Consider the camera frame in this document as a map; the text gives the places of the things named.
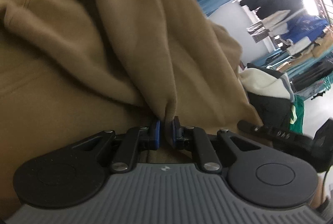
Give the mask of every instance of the tan hoodie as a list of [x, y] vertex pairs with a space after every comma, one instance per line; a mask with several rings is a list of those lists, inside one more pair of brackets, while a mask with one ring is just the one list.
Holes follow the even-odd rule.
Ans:
[[[209, 133], [261, 124], [241, 48], [196, 0], [0, 0], [0, 217], [25, 161], [157, 116]], [[147, 161], [180, 161], [165, 146]]]

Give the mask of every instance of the black clamp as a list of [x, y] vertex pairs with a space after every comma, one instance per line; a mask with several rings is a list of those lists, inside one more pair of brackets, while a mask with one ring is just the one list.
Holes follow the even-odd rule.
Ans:
[[333, 165], [332, 119], [324, 123], [314, 139], [288, 130], [257, 126], [246, 121], [240, 121], [237, 126], [245, 133], [272, 141], [275, 149], [303, 159], [317, 172], [324, 172]]
[[174, 148], [190, 151], [201, 171], [224, 177], [234, 192], [259, 206], [297, 206], [309, 202], [316, 190], [318, 178], [310, 164], [227, 129], [208, 135], [199, 127], [181, 126], [175, 117], [172, 137]]
[[144, 150], [159, 148], [160, 121], [134, 127], [126, 134], [114, 130], [36, 157], [15, 172], [13, 185], [22, 203], [65, 208], [94, 196], [111, 173], [131, 171]]

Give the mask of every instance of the folded clothes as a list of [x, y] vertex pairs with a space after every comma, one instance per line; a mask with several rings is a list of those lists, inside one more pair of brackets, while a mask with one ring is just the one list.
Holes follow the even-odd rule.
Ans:
[[248, 64], [239, 78], [265, 126], [289, 129], [290, 108], [294, 102], [288, 76], [279, 71]]
[[294, 66], [299, 66], [305, 63], [309, 59], [317, 59], [319, 60], [325, 52], [331, 49], [333, 46], [333, 25], [331, 25], [323, 38], [317, 38], [315, 40], [315, 43], [317, 45], [314, 46], [313, 50], [310, 53], [305, 53], [299, 56], [296, 59], [293, 59], [291, 61], [285, 62], [282, 65], [280, 65], [277, 70], [281, 72], [287, 71], [289, 68], [294, 67]]
[[289, 55], [293, 56], [296, 53], [301, 52], [305, 48], [307, 48], [311, 44], [311, 40], [309, 39], [308, 36], [302, 38], [299, 40], [297, 43], [291, 45], [290, 47], [287, 48], [287, 52]]

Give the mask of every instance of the black round pad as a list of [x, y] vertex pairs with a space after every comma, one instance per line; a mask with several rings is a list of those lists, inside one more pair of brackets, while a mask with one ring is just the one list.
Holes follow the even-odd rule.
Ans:
[[80, 204], [102, 187], [106, 173], [89, 152], [58, 150], [34, 158], [14, 174], [14, 189], [24, 203], [42, 208]]
[[257, 168], [257, 178], [272, 186], [286, 185], [295, 178], [295, 173], [291, 167], [283, 164], [270, 163]]
[[240, 197], [269, 208], [309, 203], [318, 184], [310, 164], [268, 147], [240, 153], [227, 179]]

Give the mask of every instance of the gray ribbed plate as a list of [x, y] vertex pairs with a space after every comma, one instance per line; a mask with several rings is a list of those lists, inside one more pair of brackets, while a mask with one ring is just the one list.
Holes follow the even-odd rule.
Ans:
[[194, 164], [138, 164], [112, 175], [92, 199], [76, 207], [43, 210], [28, 205], [8, 224], [312, 224], [325, 223], [307, 206], [257, 208], [236, 197], [218, 175]]

